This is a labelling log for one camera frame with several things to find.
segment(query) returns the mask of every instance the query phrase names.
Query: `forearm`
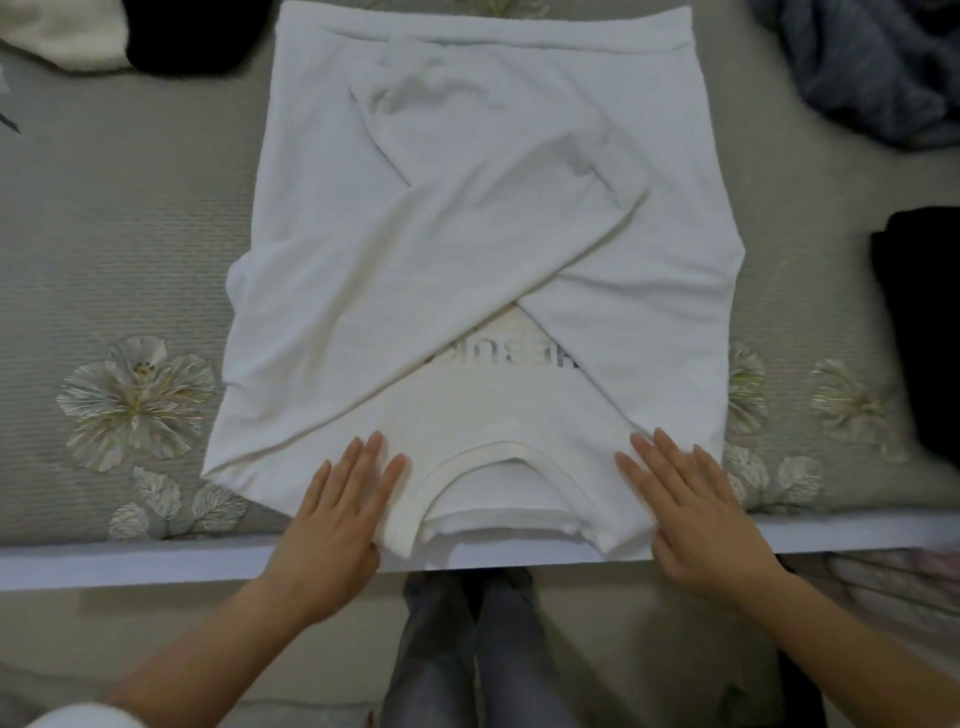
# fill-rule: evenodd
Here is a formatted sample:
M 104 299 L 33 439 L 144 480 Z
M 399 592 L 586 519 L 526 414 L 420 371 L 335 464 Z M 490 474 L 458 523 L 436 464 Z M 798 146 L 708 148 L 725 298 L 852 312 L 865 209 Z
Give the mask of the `forearm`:
M 960 685 L 800 577 L 757 585 L 742 605 L 861 728 L 952 728 Z
M 150 728 L 213 728 L 300 632 L 259 581 L 138 668 L 108 696 Z

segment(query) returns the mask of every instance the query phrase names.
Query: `floral bedspread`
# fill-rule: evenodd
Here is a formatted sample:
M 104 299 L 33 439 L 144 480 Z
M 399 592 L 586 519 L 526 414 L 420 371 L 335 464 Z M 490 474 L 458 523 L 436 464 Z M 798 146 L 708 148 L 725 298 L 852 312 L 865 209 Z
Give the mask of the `floral bedspread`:
M 591 20 L 676 4 L 376 7 Z M 896 154 L 833 126 L 796 97 L 776 39 L 741 0 L 694 11 L 747 249 L 724 453 L 736 492 L 776 513 L 960 508 L 960 473 L 911 436 L 867 257 L 893 212 L 960 204 L 960 150 Z M 232 318 L 224 279 L 250 245 L 272 54 L 267 39 L 239 74 L 184 81 L 70 76 L 0 48 L 21 131 L 0 127 L 0 544 L 286 523 L 199 478 Z M 561 361 L 549 340 L 524 346 Z M 465 366 L 491 357 L 451 347 Z

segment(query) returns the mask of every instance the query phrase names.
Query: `embroidered leaf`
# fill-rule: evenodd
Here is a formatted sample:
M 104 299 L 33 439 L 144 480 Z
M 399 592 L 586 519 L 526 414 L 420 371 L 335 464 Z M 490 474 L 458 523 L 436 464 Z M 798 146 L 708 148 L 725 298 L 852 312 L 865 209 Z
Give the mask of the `embroidered leaf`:
M 730 477 L 733 492 L 740 500 L 737 489 L 743 490 L 743 499 L 740 500 L 745 508 L 753 508 L 763 501 L 767 488 L 770 485 L 770 474 L 767 466 L 750 449 L 739 445 L 724 443 L 723 445 L 724 470 Z
M 747 502 L 747 489 L 744 487 L 743 481 L 736 475 L 729 473 L 727 473 L 727 480 L 730 483 L 730 489 L 733 491 L 733 497 L 736 498 L 736 501 L 740 505 L 745 505 Z
M 809 503 L 824 487 L 823 464 L 806 455 L 784 457 L 777 468 L 777 481 L 782 488 L 778 500 L 794 505 Z
M 136 541 L 149 538 L 150 519 L 147 512 L 136 503 L 127 503 L 116 509 L 110 517 L 107 537 L 112 541 Z
M 207 483 L 193 498 L 197 527 L 204 531 L 229 531 L 247 513 L 250 502 L 226 488 Z
M 180 510 L 180 486 L 172 477 L 133 466 L 133 483 L 147 505 L 162 519 L 169 521 L 177 515 Z

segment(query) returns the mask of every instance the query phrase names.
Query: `white fluffy cloth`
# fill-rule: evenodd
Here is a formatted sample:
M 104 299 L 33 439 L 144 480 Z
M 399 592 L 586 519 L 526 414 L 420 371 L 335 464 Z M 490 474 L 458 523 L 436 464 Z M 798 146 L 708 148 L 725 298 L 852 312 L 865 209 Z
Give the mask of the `white fluffy cloth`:
M 130 67 L 121 0 L 0 0 L 0 39 L 68 71 Z
M 383 42 L 407 29 L 504 44 Z M 645 531 L 612 451 L 664 426 L 719 454 L 742 257 L 688 11 L 557 24 L 288 2 L 277 41 L 205 476 L 293 513 L 324 458 L 380 428 L 412 459 L 381 536 L 400 555 L 421 524 L 542 517 L 605 551 Z M 636 100 L 600 92 L 637 79 Z M 422 365 L 513 301 L 576 376 Z M 474 488 L 423 523 L 451 482 L 517 460 L 569 509 Z

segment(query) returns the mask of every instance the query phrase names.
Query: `gray pants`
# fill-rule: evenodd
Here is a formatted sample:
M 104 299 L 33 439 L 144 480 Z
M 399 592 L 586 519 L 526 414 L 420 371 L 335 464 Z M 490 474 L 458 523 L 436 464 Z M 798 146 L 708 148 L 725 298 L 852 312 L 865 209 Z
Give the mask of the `gray pants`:
M 456 575 L 411 574 L 382 728 L 476 728 L 474 655 L 488 728 L 580 728 L 561 696 L 532 587 L 523 570 L 489 579 L 474 623 Z

